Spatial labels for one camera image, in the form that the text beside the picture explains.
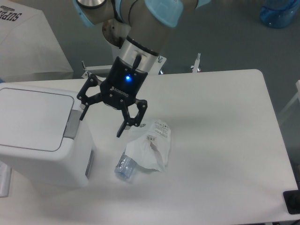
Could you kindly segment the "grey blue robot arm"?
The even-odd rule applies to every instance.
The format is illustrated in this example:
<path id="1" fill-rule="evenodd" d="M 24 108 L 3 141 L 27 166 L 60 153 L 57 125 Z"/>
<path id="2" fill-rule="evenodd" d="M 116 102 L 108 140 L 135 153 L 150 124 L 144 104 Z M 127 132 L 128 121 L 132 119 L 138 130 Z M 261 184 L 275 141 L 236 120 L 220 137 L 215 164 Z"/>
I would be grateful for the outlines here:
<path id="1" fill-rule="evenodd" d="M 75 0 L 74 7 L 90 27 L 109 20 L 128 25 L 130 30 L 120 47 L 108 76 L 99 80 L 93 73 L 77 94 L 86 112 L 104 103 L 122 112 L 125 129 L 139 126 L 147 101 L 136 95 L 145 81 L 183 12 L 207 4 L 205 0 Z"/>

